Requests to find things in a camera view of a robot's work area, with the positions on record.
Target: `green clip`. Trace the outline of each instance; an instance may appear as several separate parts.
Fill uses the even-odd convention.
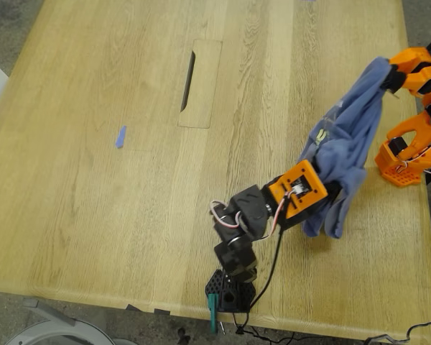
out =
[[[217,333],[217,305],[218,293],[210,293],[208,296],[208,307],[210,311],[210,332]]]

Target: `mounting hole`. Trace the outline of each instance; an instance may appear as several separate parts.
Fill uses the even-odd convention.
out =
[[[232,293],[226,293],[225,295],[223,295],[223,300],[227,303],[232,303],[235,300],[235,296],[233,296]]]

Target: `table surface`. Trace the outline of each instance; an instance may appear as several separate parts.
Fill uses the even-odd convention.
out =
[[[406,45],[400,0],[47,0],[0,100],[0,291],[208,318],[208,202],[288,170],[364,67]],[[425,186],[374,164],[416,112],[399,97],[343,238],[288,230],[251,324],[402,339],[431,321]],[[254,244],[257,289],[275,242]]]

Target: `black plastic base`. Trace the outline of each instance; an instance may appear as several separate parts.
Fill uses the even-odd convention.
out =
[[[236,282],[221,270],[216,270],[205,288],[206,297],[218,294],[217,311],[221,313],[248,313],[256,295],[251,282]]]

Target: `rectangular cutout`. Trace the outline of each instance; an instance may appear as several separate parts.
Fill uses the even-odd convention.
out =
[[[209,128],[222,42],[195,40],[179,115],[180,127]]]

